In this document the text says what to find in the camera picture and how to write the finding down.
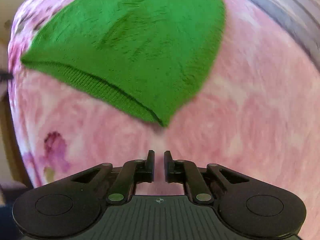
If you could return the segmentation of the green knitted sweater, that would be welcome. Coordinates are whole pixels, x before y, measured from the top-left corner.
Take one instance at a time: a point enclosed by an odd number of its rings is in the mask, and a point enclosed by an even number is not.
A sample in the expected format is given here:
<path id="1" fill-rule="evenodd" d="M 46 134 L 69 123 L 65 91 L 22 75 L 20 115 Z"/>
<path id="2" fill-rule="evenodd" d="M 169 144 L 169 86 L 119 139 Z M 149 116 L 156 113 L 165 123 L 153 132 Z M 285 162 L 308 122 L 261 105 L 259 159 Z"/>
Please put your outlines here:
<path id="1" fill-rule="evenodd" d="M 223 0 L 75 0 L 21 62 L 165 127 L 202 87 L 224 27 Z"/>

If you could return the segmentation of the pink floral bed blanket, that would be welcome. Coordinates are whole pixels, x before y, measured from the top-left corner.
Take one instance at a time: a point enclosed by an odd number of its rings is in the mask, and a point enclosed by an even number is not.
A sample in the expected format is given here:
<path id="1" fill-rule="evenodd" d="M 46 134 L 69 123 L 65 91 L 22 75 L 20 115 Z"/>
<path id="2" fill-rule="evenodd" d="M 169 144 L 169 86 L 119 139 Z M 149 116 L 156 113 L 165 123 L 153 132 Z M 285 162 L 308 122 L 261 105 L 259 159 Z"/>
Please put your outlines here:
<path id="1" fill-rule="evenodd" d="M 224 0 L 226 27 L 202 90 L 166 128 L 118 111 L 20 62 L 34 35 L 73 0 L 26 0 L 8 48 L 11 114 L 35 187 L 100 163 L 156 153 L 155 182 L 138 194 L 181 194 L 163 153 L 222 166 L 287 189 L 306 205 L 303 239 L 319 239 L 319 72 L 294 39 L 249 0 Z"/>

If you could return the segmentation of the grey lilac folded quilt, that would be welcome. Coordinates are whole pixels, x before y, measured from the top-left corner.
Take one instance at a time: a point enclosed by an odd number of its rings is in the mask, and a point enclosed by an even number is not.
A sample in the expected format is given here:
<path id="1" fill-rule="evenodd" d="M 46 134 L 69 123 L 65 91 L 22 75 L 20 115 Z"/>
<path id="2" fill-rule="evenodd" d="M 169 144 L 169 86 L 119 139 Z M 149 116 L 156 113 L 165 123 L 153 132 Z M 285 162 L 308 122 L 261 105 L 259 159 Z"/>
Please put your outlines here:
<path id="1" fill-rule="evenodd" d="M 250 0 L 301 46 L 319 69 L 319 0 Z"/>

